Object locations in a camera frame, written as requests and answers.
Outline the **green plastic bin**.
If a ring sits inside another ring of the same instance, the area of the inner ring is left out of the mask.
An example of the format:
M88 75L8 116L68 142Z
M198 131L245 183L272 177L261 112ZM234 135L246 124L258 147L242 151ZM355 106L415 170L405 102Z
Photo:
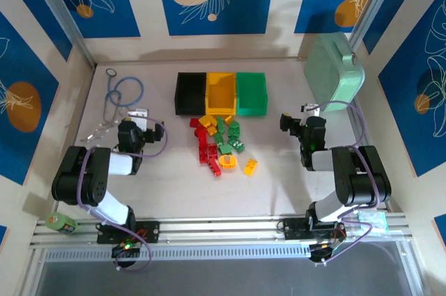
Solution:
M268 92L264 72L236 73L237 108L239 116L265 116Z

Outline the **black plastic bin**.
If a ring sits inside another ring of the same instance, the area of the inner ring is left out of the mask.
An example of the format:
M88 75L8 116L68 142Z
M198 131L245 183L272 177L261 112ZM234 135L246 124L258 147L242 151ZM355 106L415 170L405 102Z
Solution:
M205 72L179 72L174 96L177 116L204 115L206 96Z

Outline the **yellow plastic bin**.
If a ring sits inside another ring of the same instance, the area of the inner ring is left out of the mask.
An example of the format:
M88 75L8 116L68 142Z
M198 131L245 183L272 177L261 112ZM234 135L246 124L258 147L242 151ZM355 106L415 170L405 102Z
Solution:
M236 74L234 72L208 72L206 74L206 114L235 115L236 104Z

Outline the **orange round lego piece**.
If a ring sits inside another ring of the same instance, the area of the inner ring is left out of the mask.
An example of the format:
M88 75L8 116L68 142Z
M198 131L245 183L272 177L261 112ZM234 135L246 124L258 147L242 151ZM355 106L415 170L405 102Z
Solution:
M234 169L238 162L234 155L221 155L219 157L219 164L223 169Z

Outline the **metal surgical forceps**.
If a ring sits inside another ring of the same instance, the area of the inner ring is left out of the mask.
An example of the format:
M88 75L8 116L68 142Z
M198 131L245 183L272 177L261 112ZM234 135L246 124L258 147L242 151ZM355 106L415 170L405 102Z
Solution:
M122 120L125 120L127 116L121 116L117 120L113 120L109 123L100 123L98 127L93 131L92 134L88 135L86 138L81 139L82 143L90 143L92 141L102 139L105 135L112 129L118 126Z

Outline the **blue stethoscope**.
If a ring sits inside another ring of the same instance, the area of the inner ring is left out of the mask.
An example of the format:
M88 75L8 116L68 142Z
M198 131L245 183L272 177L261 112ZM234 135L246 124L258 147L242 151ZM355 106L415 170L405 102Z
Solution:
M136 104L139 103L139 101L144 96L144 84L142 83L142 81L140 79L138 79L136 77L127 76L122 79L119 79L113 85L112 81L117 76L117 71L115 71L115 69L113 69L113 68L107 68L105 70L105 74L107 75L108 80L107 80L107 92L106 92L105 98L104 98L102 119L106 124L110 124L110 123L113 123L117 119L117 113L118 113L119 109L124 109L124 108L129 109L131 106L135 106ZM119 87L121 86L121 84L128 82L128 81L137 83L137 85L139 86L139 94L135 100L128 102L128 103L122 103L123 94L119 90ZM114 111L113 111L113 115L112 115L111 119L107 119L107 117L106 117L108 104L114 105Z

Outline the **mint green carry case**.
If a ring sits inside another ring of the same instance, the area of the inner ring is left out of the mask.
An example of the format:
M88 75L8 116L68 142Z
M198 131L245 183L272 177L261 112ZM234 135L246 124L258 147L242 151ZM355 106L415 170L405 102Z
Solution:
M323 111L345 109L365 80L361 62L340 31L317 35L307 57L305 76Z

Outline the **clear plastic bag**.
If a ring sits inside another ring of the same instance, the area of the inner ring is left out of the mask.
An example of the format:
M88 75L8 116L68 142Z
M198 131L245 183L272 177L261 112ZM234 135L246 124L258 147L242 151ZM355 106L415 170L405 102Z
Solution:
M361 231L365 235L381 235L389 231L384 212L361 210L357 214Z

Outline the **green tape roll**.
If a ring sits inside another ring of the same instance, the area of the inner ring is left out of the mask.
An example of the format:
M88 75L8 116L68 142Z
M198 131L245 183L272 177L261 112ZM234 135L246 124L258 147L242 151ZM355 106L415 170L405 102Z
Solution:
M78 223L74 219L60 212L50 213L45 220L45 225L49 229L65 235L73 234L78 227Z

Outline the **black connector board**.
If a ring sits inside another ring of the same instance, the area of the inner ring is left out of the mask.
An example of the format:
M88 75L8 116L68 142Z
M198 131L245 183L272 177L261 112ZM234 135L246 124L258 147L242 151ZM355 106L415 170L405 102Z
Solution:
M113 259L138 258L140 247L131 242L120 243L112 248L111 254Z
M321 263L323 260L327 261L333 255L333 243L326 244L311 244L309 246L310 260L314 263Z

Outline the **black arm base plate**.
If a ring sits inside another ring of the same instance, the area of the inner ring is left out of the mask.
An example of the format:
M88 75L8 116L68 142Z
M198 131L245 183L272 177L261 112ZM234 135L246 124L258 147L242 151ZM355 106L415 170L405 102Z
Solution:
M96 224L95 228L98 232L98 244L118 244L127 240L137 242L134 236L113 226ZM137 221L130 230L142 237L149 244L157 243L160 233L160 223L158 221Z
M313 222L305 218L285 218L282 220L286 240L344 241L346 231L339 222Z

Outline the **aluminium mounting rail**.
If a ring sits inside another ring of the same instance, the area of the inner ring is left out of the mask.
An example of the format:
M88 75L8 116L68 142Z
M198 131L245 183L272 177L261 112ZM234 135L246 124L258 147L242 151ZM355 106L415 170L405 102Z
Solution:
M159 219L160 233L157 243L151 244L263 244L286 241L282 220L278 217L250 217L229 219ZM79 221L76 231L65 235L46 227L39 221L31 237L32 249L98 246L98 232L91 219ZM317 240L289 240L311 244Z

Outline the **aluminium frame post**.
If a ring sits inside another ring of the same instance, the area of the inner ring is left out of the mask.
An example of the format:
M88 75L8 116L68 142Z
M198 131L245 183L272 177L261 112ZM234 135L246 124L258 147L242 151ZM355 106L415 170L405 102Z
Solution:
M353 52L356 52L360 47L363 37L373 22L377 12L382 6L384 0L368 0L364 10L357 20L352 33L350 34L349 44Z
M45 2L72 45L81 55L82 59L88 64L91 69L95 69L97 63L91 56L91 53L84 42L84 38L64 1L45 0Z

